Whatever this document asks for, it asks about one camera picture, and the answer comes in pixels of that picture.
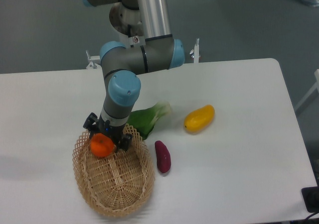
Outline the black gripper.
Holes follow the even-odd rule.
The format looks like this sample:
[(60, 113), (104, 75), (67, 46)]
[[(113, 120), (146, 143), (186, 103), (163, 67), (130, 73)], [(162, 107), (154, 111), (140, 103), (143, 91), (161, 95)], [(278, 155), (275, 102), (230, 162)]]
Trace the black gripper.
[(88, 115), (83, 124), (83, 128), (89, 132), (89, 138), (92, 138), (97, 133), (102, 133), (116, 144), (117, 151), (128, 151), (133, 141), (132, 134), (123, 133), (124, 127), (124, 124), (121, 126), (112, 126), (109, 120), (103, 121), (102, 118), (98, 119), (97, 115), (93, 112)]

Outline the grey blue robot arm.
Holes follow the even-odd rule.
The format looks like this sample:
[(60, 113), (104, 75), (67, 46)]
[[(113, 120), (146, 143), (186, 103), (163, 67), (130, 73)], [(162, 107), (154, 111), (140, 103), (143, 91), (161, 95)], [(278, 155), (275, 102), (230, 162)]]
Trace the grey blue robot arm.
[(142, 26), (144, 44), (126, 46), (111, 41), (101, 47), (106, 97), (100, 115), (90, 114), (83, 125), (90, 136), (101, 133), (117, 150), (127, 150), (133, 137), (123, 130), (140, 94), (138, 76), (181, 66), (185, 62), (183, 44), (172, 36), (166, 0), (82, 1), (88, 6), (120, 3), (120, 18), (126, 27)]

